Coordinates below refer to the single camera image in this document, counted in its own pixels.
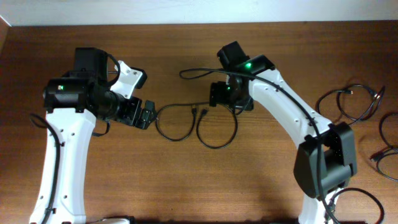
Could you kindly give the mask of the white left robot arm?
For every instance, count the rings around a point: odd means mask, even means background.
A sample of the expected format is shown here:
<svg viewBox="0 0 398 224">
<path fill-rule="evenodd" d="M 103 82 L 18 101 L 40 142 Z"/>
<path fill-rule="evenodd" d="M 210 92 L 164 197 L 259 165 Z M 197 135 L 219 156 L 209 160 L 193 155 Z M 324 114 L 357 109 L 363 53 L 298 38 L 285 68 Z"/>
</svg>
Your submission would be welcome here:
<svg viewBox="0 0 398 224">
<path fill-rule="evenodd" d="M 84 78 L 55 78 L 44 90 L 44 118 L 30 116 L 47 130 L 39 196 L 30 223 L 85 223 L 84 184 L 88 148 L 97 120 L 147 129 L 155 119 L 154 102 L 132 95 L 145 80 L 112 86 Z"/>
</svg>

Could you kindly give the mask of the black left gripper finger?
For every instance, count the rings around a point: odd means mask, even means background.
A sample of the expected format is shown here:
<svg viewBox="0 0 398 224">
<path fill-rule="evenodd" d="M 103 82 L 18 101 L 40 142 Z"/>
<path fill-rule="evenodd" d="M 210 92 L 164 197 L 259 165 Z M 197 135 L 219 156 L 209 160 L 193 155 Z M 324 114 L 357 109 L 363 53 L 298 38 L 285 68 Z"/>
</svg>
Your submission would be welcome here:
<svg viewBox="0 0 398 224">
<path fill-rule="evenodd" d="M 136 127 L 139 129 L 147 129 L 154 120 L 155 118 L 153 116 L 141 116 L 136 121 Z"/>
<path fill-rule="evenodd" d="M 155 103 L 150 100 L 146 100 L 143 113 L 145 116 L 155 116 Z"/>
</svg>

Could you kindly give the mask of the black USB cable removed one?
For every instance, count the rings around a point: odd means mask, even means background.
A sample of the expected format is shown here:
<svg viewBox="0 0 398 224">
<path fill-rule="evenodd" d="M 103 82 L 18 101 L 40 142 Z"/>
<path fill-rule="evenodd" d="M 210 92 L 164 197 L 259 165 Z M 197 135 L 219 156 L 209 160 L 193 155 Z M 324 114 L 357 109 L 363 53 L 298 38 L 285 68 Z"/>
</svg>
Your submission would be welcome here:
<svg viewBox="0 0 398 224">
<path fill-rule="evenodd" d="M 394 182 L 397 182 L 397 178 L 392 177 L 391 175 L 386 174 L 385 172 L 382 171 L 382 169 L 380 168 L 381 162 L 383 161 L 383 159 L 387 158 L 387 157 L 391 157 L 391 156 L 396 156 L 397 155 L 397 145 L 393 145 L 391 144 L 385 137 L 384 133 L 383 133 L 383 124 L 384 122 L 393 116 L 397 116 L 397 112 L 390 112 L 390 113 L 386 113 L 381 119 L 380 122 L 378 124 L 378 131 L 379 131 L 379 135 L 383 141 L 383 143 L 386 145 L 385 148 L 375 152 L 369 159 L 373 162 L 375 162 L 375 167 L 376 167 L 376 171 L 382 175 L 383 177 L 392 180 Z"/>
</svg>

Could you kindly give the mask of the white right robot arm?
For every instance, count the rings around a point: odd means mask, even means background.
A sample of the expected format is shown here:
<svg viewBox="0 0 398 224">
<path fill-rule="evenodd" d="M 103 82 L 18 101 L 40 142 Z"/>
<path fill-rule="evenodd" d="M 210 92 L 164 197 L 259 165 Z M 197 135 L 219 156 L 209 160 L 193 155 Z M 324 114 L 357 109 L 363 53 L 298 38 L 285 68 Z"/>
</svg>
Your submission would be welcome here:
<svg viewBox="0 0 398 224">
<path fill-rule="evenodd" d="M 304 192 L 298 223 L 336 223 L 331 217 L 335 204 L 327 201 L 335 202 L 357 173 L 353 130 L 313 110 L 264 55 L 251 58 L 234 41 L 223 46 L 217 57 L 219 71 L 228 77 L 212 84 L 210 104 L 251 111 L 256 101 L 265 107 L 297 148 L 294 177 Z"/>
</svg>

